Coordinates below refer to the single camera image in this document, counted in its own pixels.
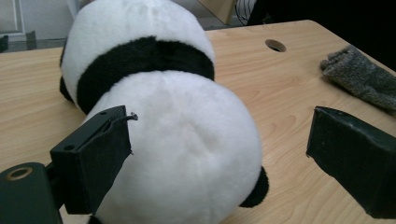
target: white fur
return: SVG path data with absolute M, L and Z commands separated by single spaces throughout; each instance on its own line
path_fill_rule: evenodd
M 201 50 L 214 62 L 212 46 L 196 18 L 169 0 L 96 0 L 77 15 L 67 39 L 62 70 L 73 101 L 81 74 L 98 56 L 117 45 L 154 35 Z
M 64 52 L 63 78 L 73 100 L 96 57 L 149 35 L 190 44 L 214 62 L 204 30 L 175 3 L 96 0 L 78 14 Z M 253 190 L 262 167 L 261 140 L 231 91 L 190 73 L 133 74 L 105 93 L 86 120 L 117 105 L 139 120 L 128 124 L 134 155 L 97 212 L 104 223 L 215 224 Z
M 92 112 L 126 105 L 134 155 L 99 207 L 104 223 L 219 223 L 252 191 L 262 146 L 248 110 L 219 84 L 183 72 L 126 77 Z

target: gray glove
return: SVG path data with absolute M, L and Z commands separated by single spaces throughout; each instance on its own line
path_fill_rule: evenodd
M 352 45 L 320 62 L 323 76 L 352 95 L 393 114 L 396 112 L 396 77 Z

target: wooden table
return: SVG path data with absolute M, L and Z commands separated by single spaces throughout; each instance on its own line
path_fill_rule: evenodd
M 207 34 L 217 54 L 216 81 L 234 91 L 257 122 L 270 180 L 261 205 L 238 208 L 221 224 L 396 223 L 366 215 L 305 155 L 316 105 L 345 111 L 396 136 L 395 117 L 322 77 L 319 62 L 347 42 L 313 21 Z M 286 51 L 268 48 L 268 39 L 282 43 Z M 84 119 L 58 91 L 61 51 L 0 54 L 0 171 L 28 161 L 48 164 L 49 150 Z M 84 216 L 62 213 L 64 223 L 84 223 Z

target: stuffed panda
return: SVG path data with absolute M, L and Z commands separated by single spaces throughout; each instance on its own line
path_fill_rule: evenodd
M 133 155 L 91 223 L 220 223 L 269 186 L 262 142 L 241 100 L 214 81 L 205 31 L 169 0 L 96 0 L 77 15 L 61 93 L 88 120 L 125 105 Z

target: round hole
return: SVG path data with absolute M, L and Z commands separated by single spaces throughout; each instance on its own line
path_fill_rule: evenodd
M 265 40 L 265 45 L 277 52 L 285 52 L 286 51 L 286 47 L 280 43 L 279 41 L 273 40 L 273 39 L 267 39 Z
M 8 180 L 8 181 L 19 180 L 19 179 L 25 178 L 32 172 L 33 172 L 32 167 L 21 167 L 21 168 L 18 168 L 16 170 L 9 172 L 6 175 L 6 180 Z
M 64 148 L 64 150 L 70 151 L 70 150 L 73 150 L 74 148 L 75 148 L 75 146 L 69 145 L 69 146 L 66 146 L 66 147 Z

